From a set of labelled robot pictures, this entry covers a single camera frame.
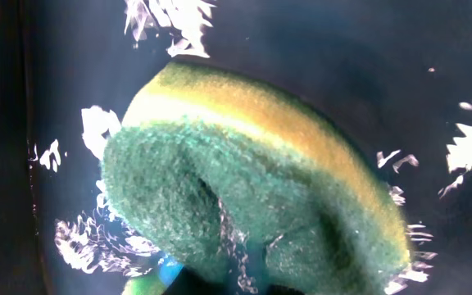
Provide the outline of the green yellow sponge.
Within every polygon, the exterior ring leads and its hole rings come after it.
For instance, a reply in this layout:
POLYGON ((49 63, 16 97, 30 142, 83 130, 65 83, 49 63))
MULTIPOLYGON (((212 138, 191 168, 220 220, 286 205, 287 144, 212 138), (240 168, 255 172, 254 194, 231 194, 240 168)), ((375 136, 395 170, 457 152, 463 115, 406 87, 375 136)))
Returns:
POLYGON ((251 290, 381 294, 411 265, 401 213, 356 149, 293 95, 171 62, 104 148, 112 207, 203 279, 235 250, 251 290))

